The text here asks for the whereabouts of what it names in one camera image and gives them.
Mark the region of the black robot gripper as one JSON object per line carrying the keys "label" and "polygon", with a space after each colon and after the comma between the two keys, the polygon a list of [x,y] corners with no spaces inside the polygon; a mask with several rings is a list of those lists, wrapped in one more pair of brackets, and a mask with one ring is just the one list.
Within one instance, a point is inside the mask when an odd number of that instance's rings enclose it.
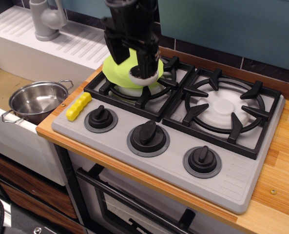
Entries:
{"label": "black robot gripper", "polygon": [[104,37],[117,65],[130,57],[129,49],[136,50],[140,74],[152,76],[158,70],[158,38],[152,31],[156,0],[106,0],[111,16],[104,17]]}

